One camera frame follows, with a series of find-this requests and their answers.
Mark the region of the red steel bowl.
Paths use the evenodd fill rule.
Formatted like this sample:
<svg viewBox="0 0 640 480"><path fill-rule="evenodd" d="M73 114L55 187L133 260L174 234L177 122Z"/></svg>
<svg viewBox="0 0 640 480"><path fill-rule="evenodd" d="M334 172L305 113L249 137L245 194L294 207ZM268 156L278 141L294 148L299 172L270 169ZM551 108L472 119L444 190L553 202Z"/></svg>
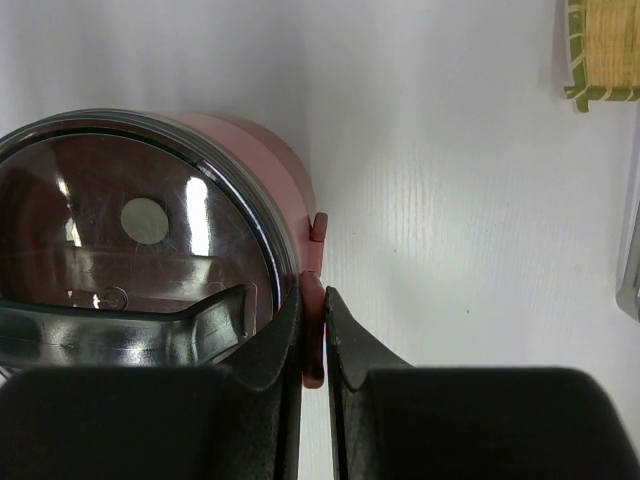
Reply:
<svg viewBox="0 0 640 480"><path fill-rule="evenodd" d="M309 173L293 149L271 130L246 119L169 113L220 145L248 169L275 204L296 253L297 271L308 263L309 232L316 202Z"/></svg>
<svg viewBox="0 0 640 480"><path fill-rule="evenodd" d="M266 188L288 228L299 270L322 272L328 215L316 208L310 175L294 150L271 130L249 120L236 120L258 151L249 168Z"/></svg>

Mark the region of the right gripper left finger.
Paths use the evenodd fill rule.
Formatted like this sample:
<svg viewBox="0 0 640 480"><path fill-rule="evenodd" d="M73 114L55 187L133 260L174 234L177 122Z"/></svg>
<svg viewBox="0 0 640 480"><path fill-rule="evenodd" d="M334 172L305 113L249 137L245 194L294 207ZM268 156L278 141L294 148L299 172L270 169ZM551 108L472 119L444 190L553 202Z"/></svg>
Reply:
<svg viewBox="0 0 640 480"><path fill-rule="evenodd" d="M5 479L294 479L302 299L209 367L41 368L1 390Z"/></svg>

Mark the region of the red lid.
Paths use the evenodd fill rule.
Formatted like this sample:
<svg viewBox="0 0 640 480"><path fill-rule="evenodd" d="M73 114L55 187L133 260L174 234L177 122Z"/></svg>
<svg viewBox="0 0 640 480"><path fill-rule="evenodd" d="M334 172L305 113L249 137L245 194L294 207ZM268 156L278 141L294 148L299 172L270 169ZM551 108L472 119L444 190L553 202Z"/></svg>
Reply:
<svg viewBox="0 0 640 480"><path fill-rule="evenodd" d="M175 312L253 285L273 308L258 241L204 174L110 135L37 142L1 163L1 294L88 308Z"/></svg>

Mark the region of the metal tongs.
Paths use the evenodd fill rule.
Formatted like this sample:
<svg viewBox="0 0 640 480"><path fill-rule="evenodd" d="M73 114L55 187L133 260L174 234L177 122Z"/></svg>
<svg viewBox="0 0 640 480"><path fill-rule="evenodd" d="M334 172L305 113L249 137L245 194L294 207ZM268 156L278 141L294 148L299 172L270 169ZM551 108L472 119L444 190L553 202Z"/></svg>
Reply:
<svg viewBox="0 0 640 480"><path fill-rule="evenodd" d="M639 321L639 110L632 140L615 298L626 315Z"/></svg>

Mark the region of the grey transparent lid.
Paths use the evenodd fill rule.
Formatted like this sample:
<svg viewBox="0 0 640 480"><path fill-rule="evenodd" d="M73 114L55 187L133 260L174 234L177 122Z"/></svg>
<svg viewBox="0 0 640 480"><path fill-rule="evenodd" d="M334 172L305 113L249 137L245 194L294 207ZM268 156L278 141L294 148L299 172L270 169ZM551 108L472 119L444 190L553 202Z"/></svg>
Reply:
<svg viewBox="0 0 640 480"><path fill-rule="evenodd" d="M1 375L221 361L303 296L324 379L328 218L293 149L249 120L66 112L1 140Z"/></svg>

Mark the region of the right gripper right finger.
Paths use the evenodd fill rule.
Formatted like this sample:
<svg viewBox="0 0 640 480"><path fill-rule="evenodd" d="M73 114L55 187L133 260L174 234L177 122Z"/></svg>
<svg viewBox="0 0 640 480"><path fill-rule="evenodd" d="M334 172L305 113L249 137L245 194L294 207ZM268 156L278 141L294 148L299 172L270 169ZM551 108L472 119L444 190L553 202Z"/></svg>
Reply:
<svg viewBox="0 0 640 480"><path fill-rule="evenodd" d="M608 395L556 367L414 367L326 295L338 479L631 479Z"/></svg>

